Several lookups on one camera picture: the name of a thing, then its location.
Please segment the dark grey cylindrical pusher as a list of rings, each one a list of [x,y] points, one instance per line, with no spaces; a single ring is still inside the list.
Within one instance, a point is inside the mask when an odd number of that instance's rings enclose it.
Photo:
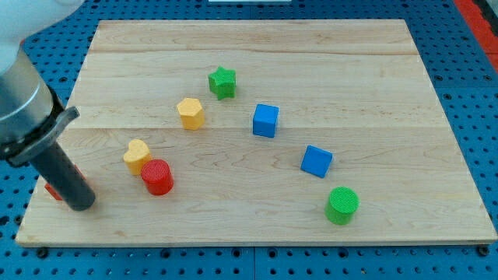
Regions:
[[[90,208],[96,195],[60,145],[55,142],[30,163],[74,211]]]

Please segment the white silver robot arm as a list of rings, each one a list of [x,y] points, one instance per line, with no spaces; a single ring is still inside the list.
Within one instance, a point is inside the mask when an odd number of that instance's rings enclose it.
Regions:
[[[21,48],[29,36],[73,14],[82,0],[7,0],[1,3],[1,158],[32,165],[74,211],[96,195],[57,143],[79,116],[65,108]]]

